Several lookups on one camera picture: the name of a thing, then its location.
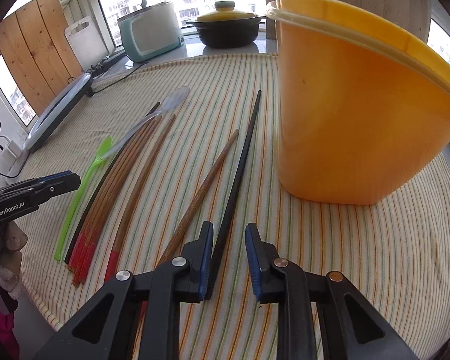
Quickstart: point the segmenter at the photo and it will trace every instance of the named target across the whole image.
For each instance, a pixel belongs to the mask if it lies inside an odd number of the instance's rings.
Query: striped tablecloth
[[[84,98],[46,145],[30,156],[22,179],[66,169],[83,175],[106,135],[119,139],[154,103],[183,85],[190,87],[190,95],[176,110],[177,119],[145,185],[119,263],[120,269],[136,274],[154,268],[195,190],[238,128],[238,142],[185,242],[198,237],[204,220],[213,222],[216,235],[253,101],[258,89],[263,94],[214,296],[181,308],[180,358],[275,358],[277,306],[260,307],[252,294],[243,237],[248,222],[256,222],[263,239],[304,270],[322,275],[342,271],[420,358],[430,356],[450,335],[450,171],[443,156],[375,205],[294,198],[276,176],[279,90],[274,55],[174,61],[143,69]],[[71,193],[51,199],[17,221],[29,236],[23,251],[24,285],[55,329],[101,287],[121,214],[158,135],[145,147],[121,190],[85,285],[72,286],[65,264],[53,260]],[[93,178],[72,228],[105,169]],[[322,352],[319,336],[317,345]]]

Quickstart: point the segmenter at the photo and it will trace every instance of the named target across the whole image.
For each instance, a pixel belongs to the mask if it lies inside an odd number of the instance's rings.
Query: green plastic spoon
[[[95,154],[94,161],[90,164],[89,168],[87,169],[87,172],[85,173],[85,176],[82,178],[82,182],[80,184],[80,187],[77,189],[77,192],[75,193],[75,196],[73,197],[72,204],[70,205],[70,208],[68,209],[67,216],[65,217],[65,222],[63,222],[62,229],[60,230],[60,235],[58,236],[58,242],[56,243],[55,248],[55,261],[58,263],[62,259],[62,251],[63,251],[63,245],[65,243],[65,239],[68,235],[68,230],[70,228],[70,223],[72,221],[73,215],[75,214],[75,210],[77,209],[78,203],[80,203],[80,200],[82,199],[82,195],[87,189],[88,183],[90,179],[92,178],[92,174],[94,173],[94,170],[104,161],[106,161],[106,158],[102,158],[102,156],[110,150],[112,147],[112,138],[106,137],[100,146],[97,149],[97,152]]]

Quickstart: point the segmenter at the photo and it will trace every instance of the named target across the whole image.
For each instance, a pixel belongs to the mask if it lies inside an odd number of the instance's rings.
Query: yellow pot lid
[[[255,13],[235,9],[234,1],[216,1],[215,10],[198,16],[197,21],[224,21],[257,17]]]

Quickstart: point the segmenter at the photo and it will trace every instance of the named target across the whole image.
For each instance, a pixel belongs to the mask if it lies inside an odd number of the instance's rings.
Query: clear plastic spoon
[[[135,134],[137,130],[140,127],[142,127],[146,122],[148,122],[155,116],[170,111],[171,109],[174,109],[178,105],[182,104],[183,101],[187,98],[189,93],[190,88],[188,86],[182,86],[181,88],[176,89],[172,93],[169,93],[159,109],[145,116],[141,121],[139,121],[135,126],[132,127],[132,129],[125,135],[125,137],[123,137],[120,141],[118,141],[115,145],[113,145],[113,147],[109,151],[107,151],[104,155],[102,155],[100,158],[105,159],[110,157],[111,155],[114,155],[131,138],[131,136]]]

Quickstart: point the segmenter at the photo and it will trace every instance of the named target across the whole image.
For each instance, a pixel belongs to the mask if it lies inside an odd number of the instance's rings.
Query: cutting board
[[[37,115],[82,74],[63,33],[67,25],[59,0],[32,0],[0,23],[0,53]]]
[[[93,19],[86,16],[65,29],[65,36],[84,71],[108,55]]]

